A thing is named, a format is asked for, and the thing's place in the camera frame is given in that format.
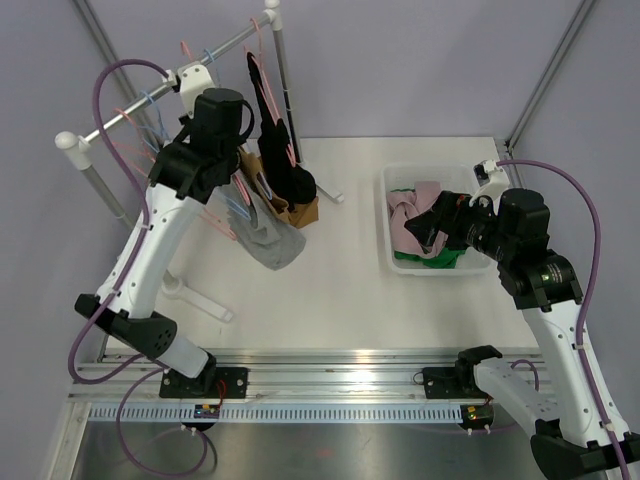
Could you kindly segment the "green tank top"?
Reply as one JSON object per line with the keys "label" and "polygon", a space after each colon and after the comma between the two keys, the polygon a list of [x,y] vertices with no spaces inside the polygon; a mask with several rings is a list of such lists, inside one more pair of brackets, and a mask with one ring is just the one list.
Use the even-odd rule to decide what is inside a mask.
{"label": "green tank top", "polygon": [[422,264],[431,269],[454,269],[463,250],[446,246],[447,235],[438,233],[431,247],[422,249],[416,238],[405,228],[405,223],[426,211],[441,193],[438,182],[416,182],[413,188],[395,189],[386,194],[389,212],[390,239],[396,260]]}

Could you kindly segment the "brown tank top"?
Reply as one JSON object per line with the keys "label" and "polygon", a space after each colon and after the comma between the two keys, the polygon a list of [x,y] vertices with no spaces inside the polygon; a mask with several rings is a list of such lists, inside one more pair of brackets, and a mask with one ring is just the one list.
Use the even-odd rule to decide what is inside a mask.
{"label": "brown tank top", "polygon": [[240,170],[247,178],[253,191],[259,195],[275,218],[297,229],[302,229],[319,220],[318,197],[307,204],[289,203],[279,197],[268,185],[259,157],[243,149],[239,154]]}

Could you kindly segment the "grey tank top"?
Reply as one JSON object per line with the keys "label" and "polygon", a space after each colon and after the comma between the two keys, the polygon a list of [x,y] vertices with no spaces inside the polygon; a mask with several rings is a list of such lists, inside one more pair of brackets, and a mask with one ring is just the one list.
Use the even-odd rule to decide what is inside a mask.
{"label": "grey tank top", "polygon": [[[229,190],[229,186],[218,188],[234,200],[240,201],[239,195]],[[237,242],[256,261],[270,270],[281,270],[302,253],[306,246],[306,239],[295,227],[275,218],[258,194],[250,190],[249,195],[250,219],[246,220],[228,210],[228,224],[235,232]]]}

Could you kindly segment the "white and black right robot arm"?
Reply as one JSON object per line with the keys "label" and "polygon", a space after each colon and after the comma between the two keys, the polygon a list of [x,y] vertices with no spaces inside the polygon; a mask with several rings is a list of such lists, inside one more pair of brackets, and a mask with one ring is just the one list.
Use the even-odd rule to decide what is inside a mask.
{"label": "white and black right robot arm", "polygon": [[456,389],[496,400],[526,433],[548,479],[575,479],[618,469],[622,478],[639,459],[639,436],[611,401],[580,322],[586,298],[571,263],[549,249],[550,212],[532,190],[488,196],[443,191],[424,213],[405,223],[423,248],[438,233],[497,264],[499,280],[533,333],[554,391],[545,399],[491,346],[460,353]]}

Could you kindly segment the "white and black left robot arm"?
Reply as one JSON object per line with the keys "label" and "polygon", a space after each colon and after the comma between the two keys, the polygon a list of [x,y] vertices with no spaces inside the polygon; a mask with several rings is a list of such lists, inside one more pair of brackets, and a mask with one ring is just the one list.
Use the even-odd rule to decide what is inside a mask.
{"label": "white and black left robot arm", "polygon": [[169,368],[195,398],[214,390],[216,359],[156,312],[156,296],[186,229],[237,170],[240,147],[254,126],[242,119],[250,111],[232,89],[208,88],[196,96],[192,116],[156,156],[139,220],[109,278],[75,304],[103,332]]}

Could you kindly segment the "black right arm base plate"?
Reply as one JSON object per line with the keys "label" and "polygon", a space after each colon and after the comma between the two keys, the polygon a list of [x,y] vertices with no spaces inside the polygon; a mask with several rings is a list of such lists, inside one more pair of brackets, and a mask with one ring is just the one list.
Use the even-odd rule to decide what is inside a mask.
{"label": "black right arm base plate", "polygon": [[424,367],[412,376],[429,400],[482,400],[489,396],[459,379],[454,367]]}

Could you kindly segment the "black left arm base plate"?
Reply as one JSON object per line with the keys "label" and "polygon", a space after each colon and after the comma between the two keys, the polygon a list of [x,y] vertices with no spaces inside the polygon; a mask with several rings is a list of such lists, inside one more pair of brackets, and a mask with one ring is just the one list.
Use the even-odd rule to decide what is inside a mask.
{"label": "black left arm base plate", "polygon": [[203,372],[188,378],[169,370],[160,383],[159,397],[163,399],[245,399],[248,370],[243,367],[216,367],[213,373]]}

